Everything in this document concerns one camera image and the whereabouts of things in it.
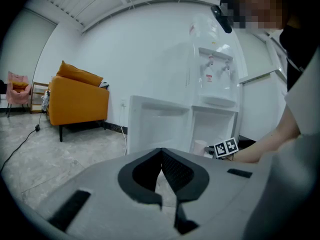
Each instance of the black slot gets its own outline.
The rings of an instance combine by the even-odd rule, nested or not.
[[[55,212],[48,222],[61,231],[66,231],[69,224],[75,218],[77,213],[84,206],[90,197],[90,193],[77,190],[65,203]]]
[[[245,177],[248,179],[252,175],[252,172],[245,171],[245,170],[238,170],[238,169],[229,169],[227,172],[230,174],[238,175],[238,176]]]

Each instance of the black sofa leg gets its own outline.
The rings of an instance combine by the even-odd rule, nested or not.
[[[60,142],[62,142],[62,125],[59,125]]]
[[[9,108],[9,112],[8,112],[8,118],[10,117],[11,106],[12,106],[12,104],[10,104],[10,108]]]

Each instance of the pink armchair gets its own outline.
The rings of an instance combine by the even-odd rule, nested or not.
[[[21,104],[23,109],[25,109],[24,104],[26,104],[26,106],[28,107],[29,92],[31,89],[31,85],[29,84],[23,91],[17,92],[13,89],[13,84],[11,81],[29,83],[28,77],[26,75],[18,75],[10,71],[8,72],[8,82],[5,95],[6,100],[8,101],[8,107],[6,108],[6,114],[9,112],[8,117],[10,117],[10,110],[12,104]]]

